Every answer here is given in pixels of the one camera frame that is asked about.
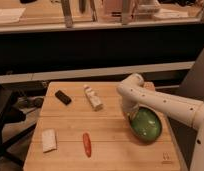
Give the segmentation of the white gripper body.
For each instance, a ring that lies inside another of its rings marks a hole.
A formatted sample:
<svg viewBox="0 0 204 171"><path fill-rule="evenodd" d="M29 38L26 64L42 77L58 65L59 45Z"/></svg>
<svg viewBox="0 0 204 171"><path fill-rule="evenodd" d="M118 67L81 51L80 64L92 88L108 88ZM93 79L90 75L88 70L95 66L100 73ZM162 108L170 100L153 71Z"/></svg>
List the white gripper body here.
<svg viewBox="0 0 204 171"><path fill-rule="evenodd" d="M121 108L126 118L133 118L139 110L139 104L127 98L123 98L121 101Z"/></svg>

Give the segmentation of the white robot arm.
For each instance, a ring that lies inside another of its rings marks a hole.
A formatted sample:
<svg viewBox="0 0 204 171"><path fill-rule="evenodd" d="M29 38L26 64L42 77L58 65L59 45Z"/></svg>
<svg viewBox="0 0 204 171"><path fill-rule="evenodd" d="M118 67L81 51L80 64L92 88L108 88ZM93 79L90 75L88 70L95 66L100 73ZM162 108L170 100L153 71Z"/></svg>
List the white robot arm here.
<svg viewBox="0 0 204 171"><path fill-rule="evenodd" d="M144 88L144 79L138 73L121 81L117 91L128 119L137 113L141 105L145 105L197 130L190 171L204 171L204 101Z"/></svg>

